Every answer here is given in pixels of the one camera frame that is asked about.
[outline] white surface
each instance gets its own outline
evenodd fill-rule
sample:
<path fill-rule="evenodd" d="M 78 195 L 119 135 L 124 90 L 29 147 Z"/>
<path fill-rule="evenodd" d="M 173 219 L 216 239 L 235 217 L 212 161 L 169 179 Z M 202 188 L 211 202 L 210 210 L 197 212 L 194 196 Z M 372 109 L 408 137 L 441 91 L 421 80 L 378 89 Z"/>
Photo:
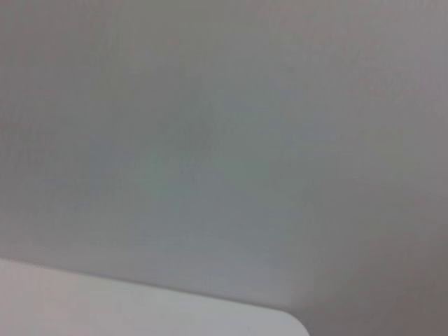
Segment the white surface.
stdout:
<path fill-rule="evenodd" d="M 448 335 L 447 0 L 0 1 L 0 256 Z"/>
<path fill-rule="evenodd" d="M 308 336 L 281 311 L 0 260 L 0 334 Z"/>

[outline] plain background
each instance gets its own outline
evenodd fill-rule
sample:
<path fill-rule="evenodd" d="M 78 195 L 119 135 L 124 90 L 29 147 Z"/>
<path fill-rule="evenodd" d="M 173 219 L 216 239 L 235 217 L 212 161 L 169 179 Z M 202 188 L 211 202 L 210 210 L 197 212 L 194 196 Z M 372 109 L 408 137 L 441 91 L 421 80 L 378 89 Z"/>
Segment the plain background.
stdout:
<path fill-rule="evenodd" d="M 442 0 L 0 5 L 0 256 L 448 331 Z"/>

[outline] white ceiling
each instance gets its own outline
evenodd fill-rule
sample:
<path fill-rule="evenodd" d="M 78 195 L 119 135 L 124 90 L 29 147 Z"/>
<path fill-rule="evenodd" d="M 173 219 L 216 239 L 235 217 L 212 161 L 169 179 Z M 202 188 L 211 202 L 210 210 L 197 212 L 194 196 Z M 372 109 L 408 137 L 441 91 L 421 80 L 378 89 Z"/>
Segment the white ceiling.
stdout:
<path fill-rule="evenodd" d="M 443 0 L 0 5 L 0 256 L 448 331 Z"/>

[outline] gray wall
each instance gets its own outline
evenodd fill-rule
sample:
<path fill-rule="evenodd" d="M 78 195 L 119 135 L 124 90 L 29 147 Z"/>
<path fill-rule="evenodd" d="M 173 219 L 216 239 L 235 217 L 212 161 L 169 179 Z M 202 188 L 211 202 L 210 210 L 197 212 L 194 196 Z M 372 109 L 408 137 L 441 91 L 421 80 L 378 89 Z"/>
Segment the gray wall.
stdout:
<path fill-rule="evenodd" d="M 0 5 L 0 256 L 448 331 L 443 0 Z"/>

